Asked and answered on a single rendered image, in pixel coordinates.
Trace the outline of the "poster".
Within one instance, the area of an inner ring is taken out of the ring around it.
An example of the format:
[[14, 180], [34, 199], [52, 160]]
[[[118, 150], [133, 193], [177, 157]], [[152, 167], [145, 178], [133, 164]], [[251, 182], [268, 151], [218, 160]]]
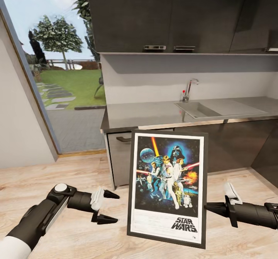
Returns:
[[132, 129], [128, 236], [206, 249], [208, 134]]

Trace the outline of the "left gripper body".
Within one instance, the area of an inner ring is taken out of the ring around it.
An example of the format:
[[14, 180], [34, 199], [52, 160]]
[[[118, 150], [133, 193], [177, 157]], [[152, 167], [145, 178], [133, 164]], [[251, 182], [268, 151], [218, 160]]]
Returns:
[[93, 213], [93, 216], [91, 218], [91, 222], [95, 222], [96, 221], [96, 218], [98, 216], [98, 212], [99, 210], [93, 210], [92, 208], [92, 204], [91, 203], [91, 193], [87, 193], [87, 192], [84, 192], [81, 199], [80, 199], [80, 203], [79, 203], [79, 206], [78, 206], [78, 210], [82, 210], [82, 211], [87, 211], [87, 212], [91, 212]]

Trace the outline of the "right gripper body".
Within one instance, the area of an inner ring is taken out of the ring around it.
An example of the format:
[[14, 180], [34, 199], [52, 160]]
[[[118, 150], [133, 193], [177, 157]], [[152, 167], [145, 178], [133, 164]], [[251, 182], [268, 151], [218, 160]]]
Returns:
[[226, 203], [228, 204], [229, 209], [229, 218], [232, 224], [232, 227], [238, 228], [237, 222], [248, 223], [252, 225], [259, 225], [259, 216], [254, 207], [255, 204], [244, 203], [231, 205], [229, 197], [225, 195]]

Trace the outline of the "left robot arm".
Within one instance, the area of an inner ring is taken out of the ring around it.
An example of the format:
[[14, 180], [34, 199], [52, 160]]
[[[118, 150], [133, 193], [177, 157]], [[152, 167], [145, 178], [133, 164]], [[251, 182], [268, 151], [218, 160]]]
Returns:
[[91, 222], [97, 222], [97, 225], [118, 222], [116, 218], [98, 215], [103, 197], [120, 198], [100, 186], [92, 193], [87, 193], [65, 183], [55, 185], [46, 199], [32, 206], [20, 223], [0, 241], [0, 259], [27, 259], [41, 236], [46, 235], [66, 206], [93, 213]]

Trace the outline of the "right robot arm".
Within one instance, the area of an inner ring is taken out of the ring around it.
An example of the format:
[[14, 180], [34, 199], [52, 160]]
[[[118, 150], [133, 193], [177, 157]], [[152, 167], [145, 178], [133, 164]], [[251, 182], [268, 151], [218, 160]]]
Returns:
[[264, 206], [244, 203], [231, 183], [224, 186], [226, 203], [207, 202], [206, 210], [229, 217], [232, 227], [238, 228], [237, 222], [278, 229], [278, 203], [264, 203]]

